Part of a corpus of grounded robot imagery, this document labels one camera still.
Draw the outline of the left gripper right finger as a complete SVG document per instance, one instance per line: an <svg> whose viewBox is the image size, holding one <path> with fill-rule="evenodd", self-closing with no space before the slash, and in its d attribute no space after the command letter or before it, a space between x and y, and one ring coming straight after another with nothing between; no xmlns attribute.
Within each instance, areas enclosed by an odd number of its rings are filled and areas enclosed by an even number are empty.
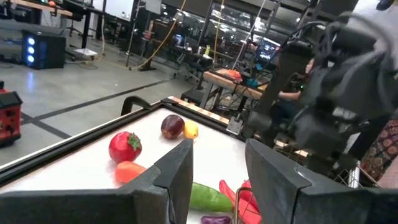
<svg viewBox="0 0 398 224"><path fill-rule="evenodd" d="M339 184L255 139L245 158L265 224L398 224L398 189Z"/></svg>

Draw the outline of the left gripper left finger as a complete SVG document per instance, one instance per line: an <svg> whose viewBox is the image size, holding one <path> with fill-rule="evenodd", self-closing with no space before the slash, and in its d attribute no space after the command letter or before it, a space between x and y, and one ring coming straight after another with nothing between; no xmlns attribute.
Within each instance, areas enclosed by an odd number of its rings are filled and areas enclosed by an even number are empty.
<svg viewBox="0 0 398 224"><path fill-rule="evenodd" d="M186 224L193 143L184 140L142 174L117 184L89 146L0 190L0 224Z"/></svg>

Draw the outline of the green cucumber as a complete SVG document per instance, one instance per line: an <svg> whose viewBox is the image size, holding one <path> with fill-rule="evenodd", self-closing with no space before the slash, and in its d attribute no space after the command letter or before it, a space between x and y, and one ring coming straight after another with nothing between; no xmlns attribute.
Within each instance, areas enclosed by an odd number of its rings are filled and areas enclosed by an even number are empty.
<svg viewBox="0 0 398 224"><path fill-rule="evenodd" d="M192 184L189 208L203 212L231 212L233 204L221 192L194 182Z"/></svg>

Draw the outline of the red chili pepper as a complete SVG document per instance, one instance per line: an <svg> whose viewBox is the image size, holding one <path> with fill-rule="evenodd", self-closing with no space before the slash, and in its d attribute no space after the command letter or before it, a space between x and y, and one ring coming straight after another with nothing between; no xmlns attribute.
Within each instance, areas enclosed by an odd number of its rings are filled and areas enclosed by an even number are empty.
<svg viewBox="0 0 398 224"><path fill-rule="evenodd" d="M244 189L237 194L227 185L225 180L219 182L220 192L231 200L234 210L238 209L239 221L242 221L243 224L262 224L259 206L254 193L251 191L250 181L245 180L241 187Z"/></svg>

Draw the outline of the orange carrot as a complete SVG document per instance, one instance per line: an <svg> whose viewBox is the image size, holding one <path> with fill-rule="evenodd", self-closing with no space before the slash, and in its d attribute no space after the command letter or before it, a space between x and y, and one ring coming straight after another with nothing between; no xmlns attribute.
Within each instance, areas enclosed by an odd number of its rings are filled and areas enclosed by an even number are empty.
<svg viewBox="0 0 398 224"><path fill-rule="evenodd" d="M146 171L145 167L131 161L124 161L116 166L115 179L119 183L128 183Z"/></svg>

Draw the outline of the small purple eggplant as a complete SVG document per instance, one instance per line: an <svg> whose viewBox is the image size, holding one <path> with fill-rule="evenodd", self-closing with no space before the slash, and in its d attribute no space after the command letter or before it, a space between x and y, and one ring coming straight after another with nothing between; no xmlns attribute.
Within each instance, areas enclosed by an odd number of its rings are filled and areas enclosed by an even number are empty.
<svg viewBox="0 0 398 224"><path fill-rule="evenodd" d="M231 218L228 216L203 216L201 224L230 224Z"/></svg>

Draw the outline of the yellow lemon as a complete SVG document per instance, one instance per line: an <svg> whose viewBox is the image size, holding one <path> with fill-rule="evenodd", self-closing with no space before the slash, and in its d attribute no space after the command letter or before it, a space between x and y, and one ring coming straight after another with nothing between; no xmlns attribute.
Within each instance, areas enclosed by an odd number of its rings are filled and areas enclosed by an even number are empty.
<svg viewBox="0 0 398 224"><path fill-rule="evenodd" d="M198 137L198 126L195 122L187 120L185 122L183 135L188 139L195 139Z"/></svg>

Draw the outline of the dark purple plum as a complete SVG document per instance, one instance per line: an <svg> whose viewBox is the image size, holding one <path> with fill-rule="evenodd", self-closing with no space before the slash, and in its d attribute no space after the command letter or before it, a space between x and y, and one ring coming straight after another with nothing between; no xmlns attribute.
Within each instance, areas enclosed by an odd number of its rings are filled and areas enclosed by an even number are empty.
<svg viewBox="0 0 398 224"><path fill-rule="evenodd" d="M161 132L166 139L177 139L185 127L184 120L175 114L168 115L161 124Z"/></svg>

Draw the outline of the red tomato toy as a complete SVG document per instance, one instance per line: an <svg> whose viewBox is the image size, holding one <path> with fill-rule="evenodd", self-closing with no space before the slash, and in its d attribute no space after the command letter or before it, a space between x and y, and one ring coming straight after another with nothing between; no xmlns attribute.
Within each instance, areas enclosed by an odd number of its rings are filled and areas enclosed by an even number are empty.
<svg viewBox="0 0 398 224"><path fill-rule="evenodd" d="M135 161L142 152L141 140L135 133L117 133L109 143L108 152L116 163Z"/></svg>

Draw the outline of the patterned cloth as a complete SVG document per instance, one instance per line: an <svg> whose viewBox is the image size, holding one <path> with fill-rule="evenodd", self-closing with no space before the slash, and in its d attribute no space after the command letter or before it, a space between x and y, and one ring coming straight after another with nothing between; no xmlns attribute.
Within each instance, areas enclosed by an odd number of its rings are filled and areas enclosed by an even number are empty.
<svg viewBox="0 0 398 224"><path fill-rule="evenodd" d="M398 119L391 119L371 144L361 161L361 168L379 181L398 156Z"/></svg>

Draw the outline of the black floor box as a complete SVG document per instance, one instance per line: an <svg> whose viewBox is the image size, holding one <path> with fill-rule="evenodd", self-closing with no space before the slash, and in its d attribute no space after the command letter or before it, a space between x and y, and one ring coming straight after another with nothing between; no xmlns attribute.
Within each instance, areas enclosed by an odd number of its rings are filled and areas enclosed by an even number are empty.
<svg viewBox="0 0 398 224"><path fill-rule="evenodd" d="M180 99L183 101L187 101L188 103L200 105L203 95L204 92L196 89L191 89L182 93Z"/></svg>

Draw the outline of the white floor stand base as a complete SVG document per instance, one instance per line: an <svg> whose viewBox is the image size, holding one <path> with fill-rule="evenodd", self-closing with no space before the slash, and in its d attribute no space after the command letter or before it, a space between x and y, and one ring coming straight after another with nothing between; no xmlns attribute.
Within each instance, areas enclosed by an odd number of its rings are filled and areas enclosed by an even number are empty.
<svg viewBox="0 0 398 224"><path fill-rule="evenodd" d="M87 49L87 48L84 48L84 49L74 49L73 51L76 52L76 53L85 55L85 56L89 56L89 57L95 57L95 56L98 55L97 52L92 51L92 50Z"/></svg>

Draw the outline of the red toolbox black lid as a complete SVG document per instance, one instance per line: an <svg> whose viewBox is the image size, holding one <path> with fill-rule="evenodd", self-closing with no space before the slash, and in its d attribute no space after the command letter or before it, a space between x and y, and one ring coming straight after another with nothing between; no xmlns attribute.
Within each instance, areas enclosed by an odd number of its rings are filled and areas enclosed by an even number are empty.
<svg viewBox="0 0 398 224"><path fill-rule="evenodd" d="M21 106L23 101L16 91L4 88L0 80L0 147L21 138Z"/></svg>

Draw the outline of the silver corner bracket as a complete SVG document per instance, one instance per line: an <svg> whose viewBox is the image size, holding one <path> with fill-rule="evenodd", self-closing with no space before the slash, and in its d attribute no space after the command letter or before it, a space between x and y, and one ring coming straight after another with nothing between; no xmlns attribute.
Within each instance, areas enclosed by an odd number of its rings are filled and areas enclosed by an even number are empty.
<svg viewBox="0 0 398 224"><path fill-rule="evenodd" d="M231 117L226 130L232 134L239 135L243 126L243 120L238 117Z"/></svg>

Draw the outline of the black table frame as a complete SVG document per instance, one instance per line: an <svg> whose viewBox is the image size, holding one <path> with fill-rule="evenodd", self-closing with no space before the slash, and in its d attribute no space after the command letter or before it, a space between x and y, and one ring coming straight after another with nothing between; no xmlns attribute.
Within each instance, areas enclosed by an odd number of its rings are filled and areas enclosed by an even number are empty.
<svg viewBox="0 0 398 224"><path fill-rule="evenodd" d="M194 182L217 189L223 179L236 189L248 179L244 139L227 132L228 119L170 96L1 166L0 193L116 188L116 164L108 154L113 136L123 131L137 134L143 149L136 163L149 168L184 139L162 136L160 125L170 114L198 126L193 140Z"/></svg>

